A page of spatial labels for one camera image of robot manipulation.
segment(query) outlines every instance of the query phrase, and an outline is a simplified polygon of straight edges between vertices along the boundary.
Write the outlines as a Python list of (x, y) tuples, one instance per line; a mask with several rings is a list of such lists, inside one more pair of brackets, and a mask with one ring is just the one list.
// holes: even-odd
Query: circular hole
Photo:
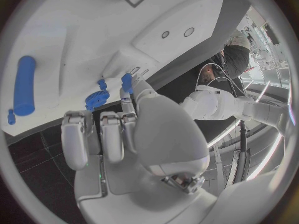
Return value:
[(168, 35), (169, 35), (169, 31), (165, 31), (165, 32), (162, 34), (162, 39), (167, 38)]
[(194, 32), (194, 27), (189, 28), (185, 33), (184, 36), (188, 37)]

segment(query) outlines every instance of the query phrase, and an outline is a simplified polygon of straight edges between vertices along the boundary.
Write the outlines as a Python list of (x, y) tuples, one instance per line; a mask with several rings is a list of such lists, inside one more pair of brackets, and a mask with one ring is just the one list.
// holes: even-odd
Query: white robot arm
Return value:
[(180, 104), (192, 119), (222, 120), (234, 116), (241, 120), (256, 120), (275, 127), (283, 136), (287, 109), (256, 103), (253, 98), (233, 97), (231, 93), (200, 85)]

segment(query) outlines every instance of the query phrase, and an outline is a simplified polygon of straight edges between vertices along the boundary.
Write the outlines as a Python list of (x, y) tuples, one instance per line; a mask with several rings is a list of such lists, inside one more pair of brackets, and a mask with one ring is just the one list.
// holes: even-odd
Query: floor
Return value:
[[(195, 69), (185, 73), (157, 92), (179, 103), (194, 91), (197, 79)], [(213, 82), (213, 86), (230, 90), (227, 82)], [(99, 116), (102, 111), (120, 112), (121, 106), (113, 105), (94, 112), (99, 133)], [(207, 141), (212, 140), (229, 124), (233, 118), (221, 121), (199, 121)], [(33, 193), (61, 219), (70, 224), (86, 223), (74, 198), (75, 171), (64, 159), (61, 146), (60, 125), (49, 127), (9, 145), (11, 156), (22, 178)]]

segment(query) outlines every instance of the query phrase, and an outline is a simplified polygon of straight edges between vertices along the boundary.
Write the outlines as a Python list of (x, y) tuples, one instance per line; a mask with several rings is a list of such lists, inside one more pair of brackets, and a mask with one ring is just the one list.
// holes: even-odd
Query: man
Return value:
[[(229, 40), (225, 43), (224, 49), (221, 52), (222, 55), (224, 55), (227, 64), (226, 73), (231, 79), (237, 78), (247, 69), (249, 63), (249, 48), (250, 43), (247, 37), (238, 30), (235, 30)], [(205, 64), (207, 63), (219, 64), (219, 61), (217, 61), (216, 56), (214, 56), (205, 62)], [(221, 69), (215, 65), (209, 64), (202, 68), (199, 81), (209, 82), (221, 76), (225, 76)]]

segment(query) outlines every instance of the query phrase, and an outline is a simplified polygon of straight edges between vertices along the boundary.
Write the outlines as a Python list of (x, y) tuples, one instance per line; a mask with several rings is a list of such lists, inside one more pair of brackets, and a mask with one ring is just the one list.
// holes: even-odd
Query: blue object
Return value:
[(99, 80), (99, 81), (98, 81), (98, 84), (99, 84), (101, 90), (105, 90), (105, 89), (107, 89), (107, 84), (106, 84), (106, 82), (105, 82), (104, 79)]
[(13, 110), (9, 110), (9, 111), (8, 111), (7, 119), (8, 119), (8, 123), (9, 123), (10, 125), (15, 124), (15, 116), (14, 116), (14, 114), (13, 114)]
[(85, 107), (88, 111), (94, 111), (94, 108), (102, 106), (110, 97), (108, 91), (97, 91), (85, 99)]
[(132, 75), (130, 73), (126, 73), (122, 77), (122, 87), (124, 89), (124, 92), (129, 92), (130, 94), (133, 94), (133, 88), (132, 88)]
[(33, 79), (35, 60), (31, 56), (23, 56), (18, 62), (14, 84), (13, 111), (18, 116), (26, 116), (34, 112)]

